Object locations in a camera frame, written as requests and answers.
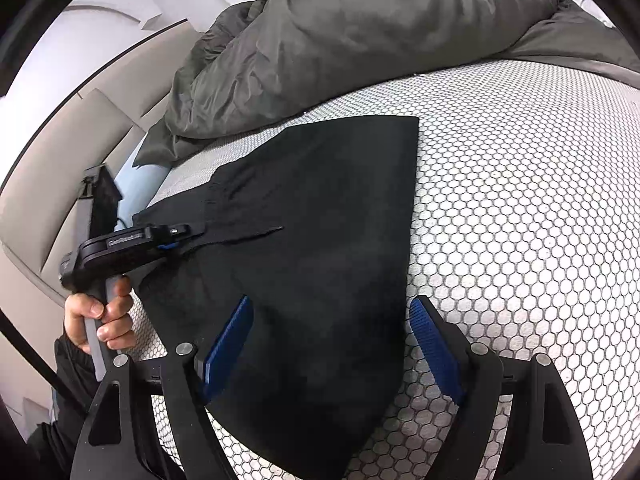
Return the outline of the black sleeve forearm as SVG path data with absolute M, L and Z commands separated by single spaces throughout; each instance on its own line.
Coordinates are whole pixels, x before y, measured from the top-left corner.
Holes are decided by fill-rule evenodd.
M 70 388 L 76 399 L 88 408 L 99 383 L 94 376 L 91 356 L 75 346 L 66 334 L 55 341 L 56 374 Z M 72 471 L 77 441 L 85 416 L 79 415 L 70 402 L 58 397 L 58 416 L 43 422 L 29 436 L 28 447 L 35 455 L 38 479 L 68 479 Z

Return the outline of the person's left hand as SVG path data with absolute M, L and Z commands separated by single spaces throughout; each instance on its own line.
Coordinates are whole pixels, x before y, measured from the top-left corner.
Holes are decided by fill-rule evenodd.
M 64 306 L 64 330 L 68 339 L 77 348 L 90 354 L 90 344 L 85 328 L 85 319 L 101 322 L 96 338 L 111 350 L 126 350 L 136 345 L 136 333 L 132 328 L 129 311 L 134 305 L 132 286 L 128 276 L 121 276 L 113 287 L 114 297 L 108 304 L 86 294 L 71 294 Z

